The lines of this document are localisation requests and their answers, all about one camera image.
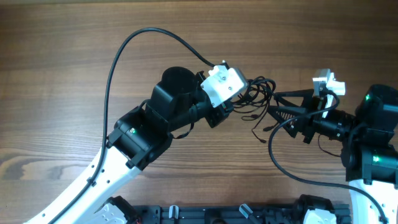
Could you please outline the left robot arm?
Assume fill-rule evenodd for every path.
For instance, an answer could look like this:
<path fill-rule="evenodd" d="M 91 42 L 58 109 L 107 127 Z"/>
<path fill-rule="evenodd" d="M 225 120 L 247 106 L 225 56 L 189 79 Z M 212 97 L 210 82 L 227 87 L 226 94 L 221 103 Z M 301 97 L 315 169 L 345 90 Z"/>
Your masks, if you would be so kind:
<path fill-rule="evenodd" d="M 205 77 L 183 67 L 162 74 L 151 98 L 119 118 L 90 165 L 29 223 L 108 220 L 101 207 L 171 145 L 175 131 L 205 118 L 211 128 L 233 110 L 231 99 L 246 89 L 242 73 L 216 65 Z"/>

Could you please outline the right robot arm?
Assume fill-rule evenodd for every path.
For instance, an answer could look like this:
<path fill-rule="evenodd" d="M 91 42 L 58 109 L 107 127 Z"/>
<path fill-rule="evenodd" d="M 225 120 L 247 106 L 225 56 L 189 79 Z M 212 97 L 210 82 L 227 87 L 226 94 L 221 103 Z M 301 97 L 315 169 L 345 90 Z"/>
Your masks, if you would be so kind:
<path fill-rule="evenodd" d="M 279 129 L 311 143 L 315 134 L 342 143 L 341 163 L 347 184 L 311 180 L 311 185 L 348 189 L 355 223 L 396 223 L 397 150 L 390 143 L 397 126 L 397 90 L 371 85 L 354 114 L 338 110 L 338 95 L 332 88 L 277 93 L 269 114 Z"/>

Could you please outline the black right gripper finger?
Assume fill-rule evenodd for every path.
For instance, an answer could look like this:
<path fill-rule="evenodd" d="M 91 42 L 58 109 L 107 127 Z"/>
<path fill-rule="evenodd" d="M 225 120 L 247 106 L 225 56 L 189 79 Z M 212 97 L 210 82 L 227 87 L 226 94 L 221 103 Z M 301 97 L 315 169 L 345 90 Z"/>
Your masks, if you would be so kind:
<path fill-rule="evenodd" d="M 268 109 L 268 114 L 271 115 L 277 121 L 277 123 L 273 126 L 267 127 L 266 131 L 270 131 L 278 126 L 280 123 L 283 123 L 284 121 L 289 120 L 295 116 L 306 114 L 307 112 L 308 109 L 299 106 L 270 106 Z M 291 120 L 283 128 L 291 137 L 295 138 L 297 133 L 303 132 L 304 120 Z"/>
<path fill-rule="evenodd" d="M 301 97 L 303 98 L 302 104 L 300 107 L 306 108 L 310 105 L 312 101 L 312 96 L 314 94 L 314 89 L 306 89 L 306 90 L 296 90 L 296 91 L 285 91 L 285 92 L 278 92 L 274 95 L 274 99 L 284 105 L 290 107 L 298 107 L 298 105 L 292 103 L 291 101 L 287 101 L 285 97 Z"/>

